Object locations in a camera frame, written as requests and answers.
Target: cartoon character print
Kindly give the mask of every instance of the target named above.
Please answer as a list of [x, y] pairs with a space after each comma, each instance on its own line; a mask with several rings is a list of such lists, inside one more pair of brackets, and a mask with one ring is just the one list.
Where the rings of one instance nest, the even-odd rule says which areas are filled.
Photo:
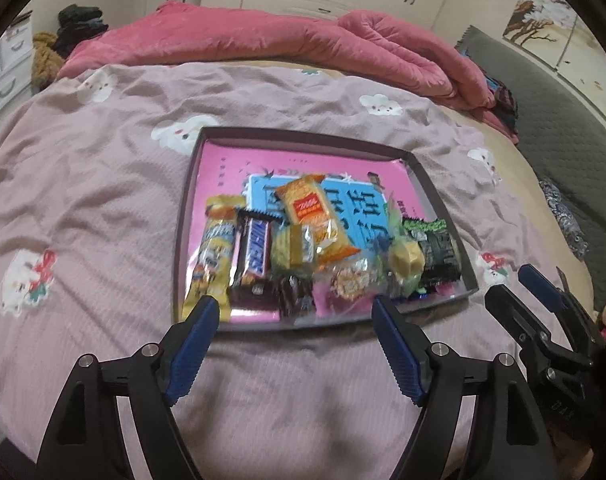
[[56, 254], [50, 250], [42, 254], [27, 249], [18, 251], [1, 282], [1, 313], [19, 317], [24, 308], [41, 304], [54, 281], [55, 262]]
[[76, 89], [76, 95], [81, 104], [102, 103], [110, 95], [118, 78], [106, 67], [95, 70], [85, 81]]
[[161, 121], [152, 130], [152, 140], [158, 140], [164, 148], [191, 155], [204, 126], [220, 126], [220, 123], [209, 115], [196, 115], [182, 123]]
[[358, 101], [372, 115], [401, 115], [403, 109], [396, 101], [391, 101], [383, 94], [362, 95]]
[[483, 281], [488, 286], [506, 284], [508, 271], [505, 258], [497, 258], [489, 252], [478, 253], [476, 266], [483, 271]]
[[467, 152], [467, 156], [483, 163], [485, 169], [490, 173], [494, 185], [500, 182], [500, 177], [496, 174], [496, 167], [494, 166], [494, 155], [490, 150], [474, 148]]

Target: blue gripper pad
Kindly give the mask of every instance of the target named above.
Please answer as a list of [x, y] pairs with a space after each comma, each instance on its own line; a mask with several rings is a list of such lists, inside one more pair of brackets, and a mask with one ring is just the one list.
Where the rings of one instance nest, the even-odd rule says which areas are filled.
[[165, 399], [169, 406], [176, 404], [181, 397], [186, 396], [192, 389], [196, 374], [218, 329], [220, 318], [218, 303], [213, 298], [209, 299], [211, 301], [205, 304], [200, 316], [171, 361], [169, 384], [165, 391]]
[[560, 291], [531, 264], [518, 270], [518, 280], [551, 313], [566, 309]]
[[376, 298], [372, 305], [374, 332], [387, 357], [401, 393], [409, 397], [414, 404], [422, 406], [426, 390], [421, 384], [421, 367], [410, 351], [396, 323], [385, 309], [381, 300]]

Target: folded blanket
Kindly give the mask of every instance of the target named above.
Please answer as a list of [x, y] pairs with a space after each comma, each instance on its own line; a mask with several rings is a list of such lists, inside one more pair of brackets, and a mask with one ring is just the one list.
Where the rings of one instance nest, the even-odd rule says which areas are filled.
[[125, 27], [77, 46], [58, 78], [107, 64], [285, 58], [354, 73], [471, 113], [508, 135], [488, 111], [483, 73], [431, 32], [380, 12], [334, 20], [167, 2]]

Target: white nightstand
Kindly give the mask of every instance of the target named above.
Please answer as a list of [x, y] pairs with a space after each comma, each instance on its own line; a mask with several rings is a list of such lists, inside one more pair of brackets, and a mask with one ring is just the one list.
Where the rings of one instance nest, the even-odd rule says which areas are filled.
[[0, 123], [32, 95], [32, 22], [27, 15], [0, 39]]

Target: red label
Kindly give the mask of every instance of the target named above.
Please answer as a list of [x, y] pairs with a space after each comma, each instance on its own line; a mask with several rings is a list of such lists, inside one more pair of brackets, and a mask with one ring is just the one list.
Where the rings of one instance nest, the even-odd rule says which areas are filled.
[[293, 205], [294, 211], [296, 212], [296, 216], [299, 220], [302, 220], [306, 216], [323, 212], [323, 205], [321, 204], [321, 200], [318, 198], [316, 193], [310, 193], [300, 200], [294, 200]]

